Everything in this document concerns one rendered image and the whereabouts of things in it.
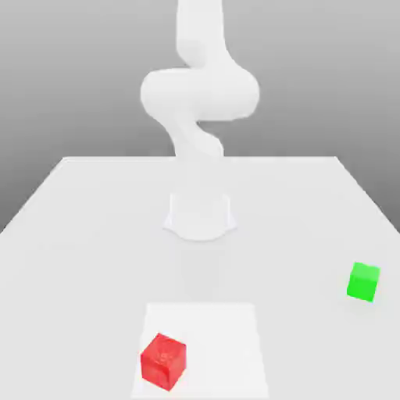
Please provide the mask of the small green cube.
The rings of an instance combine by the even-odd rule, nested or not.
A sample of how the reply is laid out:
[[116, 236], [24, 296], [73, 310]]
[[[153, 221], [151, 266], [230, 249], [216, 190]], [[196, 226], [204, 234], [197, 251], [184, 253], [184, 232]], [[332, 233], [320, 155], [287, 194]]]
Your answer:
[[355, 262], [350, 273], [346, 294], [366, 302], [373, 302], [380, 268], [362, 262]]

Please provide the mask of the small red cube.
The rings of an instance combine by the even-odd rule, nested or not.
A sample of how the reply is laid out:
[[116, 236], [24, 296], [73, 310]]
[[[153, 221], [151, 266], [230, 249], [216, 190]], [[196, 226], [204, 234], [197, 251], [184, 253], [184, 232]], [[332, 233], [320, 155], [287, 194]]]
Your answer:
[[171, 391], [187, 367], [187, 346], [157, 333], [140, 354], [141, 377], [158, 388]]

